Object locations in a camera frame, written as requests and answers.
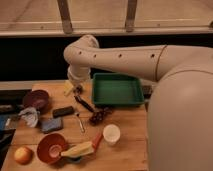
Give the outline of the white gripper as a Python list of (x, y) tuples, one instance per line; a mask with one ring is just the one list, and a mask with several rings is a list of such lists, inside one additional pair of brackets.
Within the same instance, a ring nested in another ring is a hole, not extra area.
[(67, 76), (69, 80), (64, 82), (63, 90), (65, 96), (68, 96), (72, 92), (73, 86), (80, 85), (90, 78), (90, 69), (88, 67), (70, 65), (67, 70)]

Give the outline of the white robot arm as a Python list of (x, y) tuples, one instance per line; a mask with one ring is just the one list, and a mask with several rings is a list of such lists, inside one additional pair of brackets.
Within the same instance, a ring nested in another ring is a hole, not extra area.
[(213, 171), (213, 48), (101, 49), (84, 35), (65, 48), (64, 58), (74, 84), (92, 68), (157, 83), (147, 116), (149, 171)]

